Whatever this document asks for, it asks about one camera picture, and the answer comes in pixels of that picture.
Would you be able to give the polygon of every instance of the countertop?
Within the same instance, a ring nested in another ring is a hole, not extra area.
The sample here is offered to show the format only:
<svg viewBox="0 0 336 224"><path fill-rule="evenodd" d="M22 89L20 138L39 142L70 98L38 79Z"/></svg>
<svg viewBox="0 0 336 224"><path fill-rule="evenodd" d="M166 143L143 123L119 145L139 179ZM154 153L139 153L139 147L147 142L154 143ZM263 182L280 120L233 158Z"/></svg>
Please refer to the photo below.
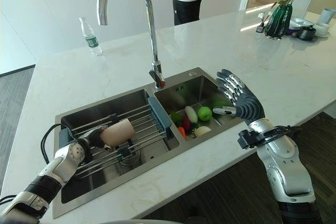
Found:
<svg viewBox="0 0 336 224"><path fill-rule="evenodd" d="M237 74L275 125L301 124L336 100L336 29L315 42L291 36L267 39L249 28L258 12L228 13L157 31L165 77L201 67L212 77L221 68ZM55 116L152 82L149 34L102 43L104 56L88 48L39 59L20 116L2 197L17 194L44 168L39 143ZM141 218L255 150L241 150L241 123L135 179L43 223L101 223ZM54 135L46 150L51 157Z"/></svg>

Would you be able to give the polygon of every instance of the gray floor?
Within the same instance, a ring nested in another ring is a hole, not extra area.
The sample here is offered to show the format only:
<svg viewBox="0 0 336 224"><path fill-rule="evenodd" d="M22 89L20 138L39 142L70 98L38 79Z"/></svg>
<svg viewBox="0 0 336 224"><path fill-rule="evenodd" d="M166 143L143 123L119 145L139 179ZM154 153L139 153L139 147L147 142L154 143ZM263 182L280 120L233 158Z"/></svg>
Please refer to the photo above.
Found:
<svg viewBox="0 0 336 224"><path fill-rule="evenodd" d="M0 192L33 68L0 77Z"/></svg>
<svg viewBox="0 0 336 224"><path fill-rule="evenodd" d="M0 78L0 183L33 69ZM336 120L321 113L302 125L296 140L324 223L336 223ZM213 223L281 223L265 169L252 155L146 218L184 222L191 210Z"/></svg>

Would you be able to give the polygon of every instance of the black cable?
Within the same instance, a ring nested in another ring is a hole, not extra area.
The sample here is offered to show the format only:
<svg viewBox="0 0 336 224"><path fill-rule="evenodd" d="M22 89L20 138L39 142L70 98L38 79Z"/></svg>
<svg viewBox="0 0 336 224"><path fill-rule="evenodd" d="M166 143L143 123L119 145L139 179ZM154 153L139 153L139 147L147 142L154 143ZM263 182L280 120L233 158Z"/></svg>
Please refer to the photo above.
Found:
<svg viewBox="0 0 336 224"><path fill-rule="evenodd" d="M0 206L5 203L11 202L15 197L16 195L8 195L6 197L3 197L2 199L0 199Z"/></svg>
<svg viewBox="0 0 336 224"><path fill-rule="evenodd" d="M41 144L40 144L40 148L41 148L42 156L43 156L43 158L44 158L44 160L45 160L45 162L46 162L47 164L49 164L49 159L48 159L48 155L47 155L46 148L45 148L46 140L47 140L47 137L48 137L48 135L50 134L50 132L51 132L54 128L58 127L58 126L63 126L63 127L65 127L65 128L67 128L67 129L69 130L69 133L70 133L70 136L72 137L72 139L74 138L74 136L73 136L73 134L72 134L72 131L71 131L71 129L70 129L68 126L66 126L66 125L64 125L64 124L61 124L61 123L56 123L56 124L54 124L53 126L51 126L50 129L48 129L48 131L46 132L46 134L44 134L44 136L43 136L43 138L42 138L42 140L41 140Z"/></svg>

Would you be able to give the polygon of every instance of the green vase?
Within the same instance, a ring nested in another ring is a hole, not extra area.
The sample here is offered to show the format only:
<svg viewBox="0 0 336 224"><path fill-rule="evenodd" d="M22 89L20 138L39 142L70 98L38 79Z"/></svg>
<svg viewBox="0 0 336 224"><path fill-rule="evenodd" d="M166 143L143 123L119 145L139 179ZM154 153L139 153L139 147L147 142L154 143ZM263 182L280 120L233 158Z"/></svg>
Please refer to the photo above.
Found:
<svg viewBox="0 0 336 224"><path fill-rule="evenodd" d="M279 5L265 27L265 35L271 38L281 38L289 28L292 11L292 5Z"/></svg>

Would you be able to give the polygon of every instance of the chrome faucet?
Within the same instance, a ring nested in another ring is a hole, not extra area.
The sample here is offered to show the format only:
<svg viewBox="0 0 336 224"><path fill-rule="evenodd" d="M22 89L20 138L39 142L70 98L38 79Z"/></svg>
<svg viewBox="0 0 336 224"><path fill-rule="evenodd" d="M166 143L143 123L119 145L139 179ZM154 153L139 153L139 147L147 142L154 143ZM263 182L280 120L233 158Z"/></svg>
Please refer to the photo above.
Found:
<svg viewBox="0 0 336 224"><path fill-rule="evenodd" d="M145 0L145 3L146 3L148 26L149 26L149 33L151 36L151 45L153 54L152 70L149 71L149 74L154 79L155 87L157 89L161 89L165 86L165 81L162 76L161 63L157 57L158 53L156 45L152 0ZM97 19L98 24L101 26L107 25L106 6L107 6L107 0L97 0Z"/></svg>

